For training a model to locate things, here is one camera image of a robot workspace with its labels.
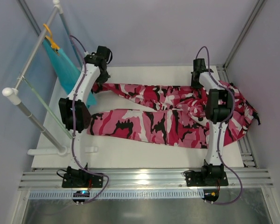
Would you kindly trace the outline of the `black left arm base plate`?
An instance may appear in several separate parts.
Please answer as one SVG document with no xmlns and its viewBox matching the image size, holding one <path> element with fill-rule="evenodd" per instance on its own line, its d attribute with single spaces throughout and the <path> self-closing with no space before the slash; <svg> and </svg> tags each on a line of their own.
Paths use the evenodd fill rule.
<svg viewBox="0 0 280 224">
<path fill-rule="evenodd" d="M 59 169 L 56 174 L 62 178 L 63 188 L 102 188 L 103 174 L 90 174 L 81 169 L 73 169 L 70 166 L 67 169 Z"/>
</svg>

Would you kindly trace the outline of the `pink camouflage trousers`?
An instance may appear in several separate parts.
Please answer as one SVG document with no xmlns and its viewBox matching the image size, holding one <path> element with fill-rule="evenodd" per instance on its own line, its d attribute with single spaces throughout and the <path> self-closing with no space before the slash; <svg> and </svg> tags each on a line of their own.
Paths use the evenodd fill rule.
<svg viewBox="0 0 280 224">
<path fill-rule="evenodd" d="M 205 116 L 208 92 L 189 86 L 96 84 L 93 92 L 111 91 L 145 106 L 147 111 L 113 109 L 91 116 L 87 133 L 93 136 L 207 148 L 210 126 Z"/>
</svg>

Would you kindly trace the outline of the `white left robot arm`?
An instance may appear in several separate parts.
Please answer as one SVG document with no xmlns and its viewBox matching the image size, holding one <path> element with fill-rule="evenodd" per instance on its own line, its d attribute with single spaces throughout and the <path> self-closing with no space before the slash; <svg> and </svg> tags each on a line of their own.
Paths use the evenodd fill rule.
<svg viewBox="0 0 280 224">
<path fill-rule="evenodd" d="M 62 123 L 65 128 L 72 131 L 70 153 L 72 158 L 69 167 L 75 170 L 87 169 L 85 137 L 91 122 L 87 99 L 94 84 L 103 84 L 110 75 L 107 65 L 112 60 L 112 52 L 105 46 L 98 46 L 95 53 L 84 57 L 81 74 L 66 98 L 58 102 Z"/>
</svg>

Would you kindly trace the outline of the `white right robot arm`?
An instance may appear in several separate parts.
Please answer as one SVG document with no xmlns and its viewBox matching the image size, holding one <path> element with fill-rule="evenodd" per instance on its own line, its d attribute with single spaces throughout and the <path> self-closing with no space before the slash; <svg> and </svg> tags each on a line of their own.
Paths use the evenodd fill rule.
<svg viewBox="0 0 280 224">
<path fill-rule="evenodd" d="M 195 59 L 193 63 L 191 86 L 196 89 L 203 87 L 208 92 L 205 117 L 210 126 L 209 146 L 201 175 L 205 180 L 222 179 L 224 163 L 221 151 L 224 147 L 225 131 L 234 111 L 234 95 L 213 77 L 203 58 Z"/>
</svg>

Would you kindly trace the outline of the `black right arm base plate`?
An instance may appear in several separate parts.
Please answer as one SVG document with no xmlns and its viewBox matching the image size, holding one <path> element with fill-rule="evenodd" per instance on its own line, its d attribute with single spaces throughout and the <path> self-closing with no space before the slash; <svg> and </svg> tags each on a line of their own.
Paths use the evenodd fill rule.
<svg viewBox="0 0 280 224">
<path fill-rule="evenodd" d="M 183 172 L 187 187 L 219 187 L 228 186 L 227 175 L 203 174 L 201 171 L 187 170 Z"/>
</svg>

